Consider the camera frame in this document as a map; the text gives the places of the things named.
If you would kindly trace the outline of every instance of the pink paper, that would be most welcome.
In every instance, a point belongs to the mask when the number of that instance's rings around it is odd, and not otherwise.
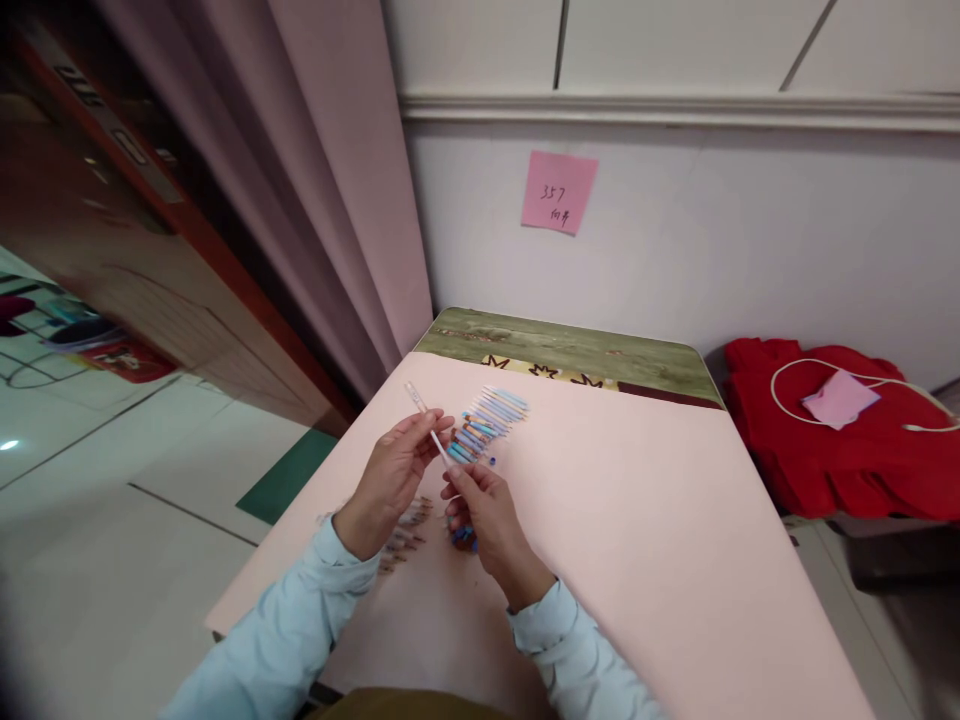
[[[598,164],[590,158],[531,152],[520,224],[576,235]]]
[[[849,425],[880,396],[846,370],[837,371],[820,392],[803,400],[803,406],[817,420],[834,430]]]

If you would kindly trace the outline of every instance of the light blue sleeve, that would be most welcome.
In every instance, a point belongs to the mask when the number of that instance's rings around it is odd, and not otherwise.
[[[517,649],[536,664],[564,720],[666,717],[563,581],[508,620]]]
[[[303,557],[207,653],[161,720],[289,720],[307,697],[380,555],[360,562],[324,522]]]

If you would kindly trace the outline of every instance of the pile of pens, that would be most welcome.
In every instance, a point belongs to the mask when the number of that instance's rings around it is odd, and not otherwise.
[[[463,426],[454,429],[453,442],[448,453],[460,464],[480,462],[489,451],[490,443],[510,434],[511,425],[527,419],[526,400],[502,388],[483,386],[470,411],[463,413]],[[497,459],[490,456],[491,466]]]
[[[400,520],[397,521],[397,526],[393,529],[393,535],[387,540],[387,544],[383,546],[383,552],[380,555],[380,573],[393,572],[393,568],[397,563],[407,561],[407,558],[404,556],[405,553],[416,551],[417,547],[425,542],[424,538],[420,537],[414,528],[429,518],[432,512],[433,501],[430,498],[425,495],[414,498],[414,501],[410,503],[410,507],[406,509],[403,515],[400,516]]]

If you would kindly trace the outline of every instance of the white cable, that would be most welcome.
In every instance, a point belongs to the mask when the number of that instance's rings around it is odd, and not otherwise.
[[[911,432],[953,432],[954,430],[960,430],[960,424],[957,424],[957,423],[958,423],[958,419],[954,416],[954,414],[951,413],[951,412],[944,406],[943,403],[941,403],[939,400],[937,400],[935,397],[933,397],[933,395],[931,395],[930,393],[928,393],[928,392],[927,392],[926,390],[924,390],[922,387],[919,387],[918,385],[914,385],[913,383],[904,382],[903,380],[894,380],[893,378],[878,378],[878,377],[872,377],[872,376],[870,376],[870,375],[861,375],[861,374],[859,374],[859,373],[850,372],[849,370],[844,370],[844,369],[841,368],[841,367],[837,367],[836,365],[833,365],[833,364],[831,364],[831,363],[828,363],[828,362],[826,362],[826,361],[824,361],[824,360],[819,360],[819,359],[817,359],[817,358],[800,358],[799,360],[794,360],[793,362],[789,362],[789,363],[787,363],[786,365],[784,365],[782,368],[780,368],[779,370],[777,370],[777,371],[773,374],[773,377],[770,378],[770,395],[773,397],[773,401],[777,404],[777,407],[780,408],[781,410],[783,410],[783,411],[784,411],[787,415],[789,415],[790,417],[796,418],[796,419],[799,420],[800,422],[810,423],[811,425],[829,425],[829,424],[830,424],[830,423],[820,422],[819,420],[810,420],[809,418],[800,417],[799,415],[790,412],[789,410],[787,410],[787,409],[783,406],[783,403],[780,402],[780,398],[777,397],[777,390],[776,390],[776,387],[775,387],[776,382],[777,382],[777,376],[778,376],[780,373],[782,373],[784,370],[786,370],[788,367],[790,367],[790,366],[792,366],[792,365],[797,365],[798,363],[802,363],[802,362],[815,362],[815,363],[820,363],[821,365],[826,365],[827,367],[833,368],[834,370],[841,370],[841,371],[843,371],[843,372],[850,373],[850,375],[853,375],[854,377],[862,378],[862,379],[864,379],[864,380],[876,380],[876,381],[877,381],[877,382],[875,382],[873,385],[867,385],[866,387],[868,387],[868,388],[880,387],[881,385],[886,385],[887,383],[894,383],[895,385],[903,385],[904,387],[908,387],[908,388],[910,388],[911,390],[913,390],[914,392],[919,393],[920,395],[923,395],[923,397],[925,397],[927,400],[929,400],[930,402],[932,402],[932,403],[933,403],[936,407],[938,407],[940,410],[942,410],[943,412],[945,412],[945,413],[947,414],[947,416],[948,416],[951,420],[954,421],[954,425],[952,425],[951,427],[946,427],[946,428],[925,428],[925,427],[920,427],[919,425],[901,425],[901,427],[902,427],[904,430],[910,430]]]

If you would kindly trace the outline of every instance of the red cloth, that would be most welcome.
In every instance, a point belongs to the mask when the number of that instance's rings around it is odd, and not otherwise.
[[[793,360],[817,358],[852,373],[905,378],[886,360],[842,346],[803,351],[794,340],[741,338],[726,347],[728,406],[767,487],[785,509],[804,517],[843,510],[856,517],[903,513],[960,520],[960,430],[924,433],[903,425],[949,427],[948,415],[901,385],[874,388],[881,399],[842,430],[790,417],[770,394],[773,373]],[[800,404],[836,372],[818,363],[794,365],[777,378],[777,397],[800,417]]]

